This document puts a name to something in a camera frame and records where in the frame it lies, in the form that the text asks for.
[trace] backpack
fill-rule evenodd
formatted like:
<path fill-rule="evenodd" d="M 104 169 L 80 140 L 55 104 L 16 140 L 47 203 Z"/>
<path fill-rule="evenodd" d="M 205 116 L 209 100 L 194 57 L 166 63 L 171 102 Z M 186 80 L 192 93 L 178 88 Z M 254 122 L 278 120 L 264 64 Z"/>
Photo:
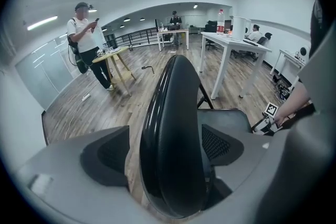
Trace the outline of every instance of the backpack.
<path fill-rule="evenodd" d="M 73 52 L 74 55 L 78 55 L 79 54 L 79 51 L 78 51 L 78 43 L 77 42 L 73 42 L 71 40 L 71 38 L 68 36 L 68 42 L 69 42 L 69 46 Z"/>

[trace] black pants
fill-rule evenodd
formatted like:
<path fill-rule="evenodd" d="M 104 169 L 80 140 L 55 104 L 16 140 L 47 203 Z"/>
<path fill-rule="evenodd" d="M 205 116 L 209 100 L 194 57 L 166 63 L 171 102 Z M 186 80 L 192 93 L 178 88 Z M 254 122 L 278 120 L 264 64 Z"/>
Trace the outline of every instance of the black pants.
<path fill-rule="evenodd" d="M 282 124 L 282 129 L 290 129 L 294 123 L 296 123 L 298 120 L 311 115 L 312 113 L 315 112 L 315 107 L 313 104 L 306 105 L 304 108 L 299 109 L 296 113 L 295 116 L 292 117 L 290 120 L 285 121 Z"/>
<path fill-rule="evenodd" d="M 80 56 L 83 60 L 83 62 L 91 68 L 93 71 L 93 74 L 96 76 L 96 78 L 99 80 L 100 84 L 103 85 L 105 89 L 111 86 L 111 80 L 109 77 L 109 71 L 107 69 L 107 65 L 105 61 L 100 61 L 96 63 L 92 63 L 92 60 L 96 57 L 96 51 L 99 50 L 99 47 L 90 49 L 85 52 L 81 52 Z"/>

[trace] person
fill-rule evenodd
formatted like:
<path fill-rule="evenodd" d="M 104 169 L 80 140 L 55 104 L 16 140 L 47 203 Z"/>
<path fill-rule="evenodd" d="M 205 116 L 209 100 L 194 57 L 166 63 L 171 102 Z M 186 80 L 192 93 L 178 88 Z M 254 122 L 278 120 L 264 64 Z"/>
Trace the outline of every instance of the person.
<path fill-rule="evenodd" d="M 180 16 L 177 15 L 177 11 L 173 11 L 173 17 L 171 17 L 170 19 L 170 24 L 171 25 L 176 25 L 176 29 L 179 29 L 180 26 L 181 26 L 181 23 L 182 23 L 182 20 L 180 18 Z M 178 45 L 179 43 L 179 36 L 180 34 L 179 33 L 174 33 L 174 41 L 173 41 L 173 44 L 174 46 Z"/>
<path fill-rule="evenodd" d="M 329 16 L 327 13 L 323 13 L 324 3 L 325 2 L 323 0 L 316 0 L 313 6 L 310 23 L 311 48 L 309 58 L 320 46 L 333 20 L 332 16 Z M 308 91 L 306 90 L 304 84 L 299 80 L 293 89 L 292 94 L 279 108 L 274 118 L 275 122 L 277 122 L 278 125 L 281 125 L 282 129 L 291 128 L 299 119 L 311 115 L 315 111 L 313 104 L 306 105 L 309 100 L 310 97 Z M 290 120 L 285 121 L 285 119 L 293 113 L 296 113 L 295 116 Z"/>
<path fill-rule="evenodd" d="M 254 42 L 258 42 L 262 36 L 262 33 L 259 32 L 259 25 L 253 25 L 253 32 L 248 35 L 248 39 Z"/>
<path fill-rule="evenodd" d="M 99 47 L 95 44 L 92 34 L 97 26 L 97 22 L 88 22 L 88 10 L 87 3 L 81 2 L 77 4 L 75 7 L 76 16 L 73 19 L 70 19 L 67 24 L 68 37 L 72 42 L 78 43 L 78 51 L 83 62 L 91 68 L 100 84 L 103 85 L 105 89 L 112 91 L 113 86 L 110 81 L 109 70 L 105 61 L 92 63 Z"/>

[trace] black railing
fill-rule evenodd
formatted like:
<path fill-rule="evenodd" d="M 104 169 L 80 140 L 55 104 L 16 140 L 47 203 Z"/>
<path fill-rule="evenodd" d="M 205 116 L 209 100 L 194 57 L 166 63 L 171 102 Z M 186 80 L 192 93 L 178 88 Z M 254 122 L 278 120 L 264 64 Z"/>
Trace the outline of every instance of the black railing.
<path fill-rule="evenodd" d="M 112 35 L 106 35 L 105 40 L 109 47 L 117 48 L 128 46 L 130 50 L 139 45 L 147 45 L 158 41 L 156 27 L 132 32 L 117 38 L 111 38 Z"/>

